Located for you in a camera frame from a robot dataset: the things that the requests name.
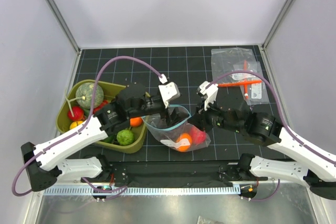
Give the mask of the orange toy tangerine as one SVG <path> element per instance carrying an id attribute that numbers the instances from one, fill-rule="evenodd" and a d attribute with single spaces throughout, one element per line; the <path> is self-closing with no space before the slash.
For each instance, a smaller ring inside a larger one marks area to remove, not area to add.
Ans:
<path id="1" fill-rule="evenodd" d="M 143 120 L 141 117 L 131 118 L 130 119 L 130 126 L 131 127 L 139 127 L 143 124 Z"/>
<path id="2" fill-rule="evenodd" d="M 182 133 L 176 141 L 177 151 L 186 152 L 192 145 L 192 137 L 188 133 Z"/>

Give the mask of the clear zip top bag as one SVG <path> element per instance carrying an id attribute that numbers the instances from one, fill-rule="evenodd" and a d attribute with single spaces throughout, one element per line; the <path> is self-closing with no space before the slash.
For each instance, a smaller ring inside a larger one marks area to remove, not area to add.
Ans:
<path id="1" fill-rule="evenodd" d="M 189 124 L 187 120 L 173 127 L 168 127 L 166 120 L 161 119 L 159 114 L 143 116 L 142 119 L 155 140 L 175 151 L 177 151 L 177 139 L 182 133 L 189 134 L 190 129 L 193 127 L 193 125 Z M 203 144 L 194 145 L 192 143 L 191 147 L 186 152 L 206 148 L 209 146 L 210 142 L 211 139 L 206 133 L 206 140 Z"/>

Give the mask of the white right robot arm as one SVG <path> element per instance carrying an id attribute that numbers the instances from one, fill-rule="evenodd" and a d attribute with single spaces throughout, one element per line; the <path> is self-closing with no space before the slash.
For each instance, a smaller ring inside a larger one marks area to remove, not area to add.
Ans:
<path id="1" fill-rule="evenodd" d="M 216 103 L 207 108 L 201 103 L 188 122 L 203 132 L 216 127 L 238 133 L 252 144 L 292 159 L 277 161 L 243 153 L 236 165 L 234 180 L 273 177 L 303 185 L 321 198 L 335 200 L 335 155 L 311 144 L 276 117 L 252 112 L 247 106 L 223 110 Z"/>

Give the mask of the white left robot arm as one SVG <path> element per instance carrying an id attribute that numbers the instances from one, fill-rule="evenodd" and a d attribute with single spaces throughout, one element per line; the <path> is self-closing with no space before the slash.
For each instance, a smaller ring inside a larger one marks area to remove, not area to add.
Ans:
<path id="1" fill-rule="evenodd" d="M 27 173 L 31 190 L 45 190 L 65 178 L 96 178 L 99 182 L 106 182 L 111 177 L 111 169 L 105 158 L 67 158 L 128 128 L 132 118 L 158 114 L 169 126 L 182 121 L 186 115 L 169 110 L 169 102 L 179 96 L 180 91 L 174 82 L 160 85 L 158 93 L 152 96 L 146 95 L 143 85 L 132 83 L 74 129 L 42 144 L 23 144 L 20 147 L 24 160 L 22 170 Z"/>

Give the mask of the red toy apple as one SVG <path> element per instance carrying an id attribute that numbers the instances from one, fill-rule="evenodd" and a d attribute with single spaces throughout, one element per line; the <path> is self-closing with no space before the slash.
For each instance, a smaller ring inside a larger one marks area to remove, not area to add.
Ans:
<path id="1" fill-rule="evenodd" d="M 200 145 L 203 144 L 206 140 L 206 133 L 199 130 L 198 128 L 196 128 L 195 126 L 193 126 L 190 131 L 189 134 L 192 138 L 192 143 L 194 145 Z"/>

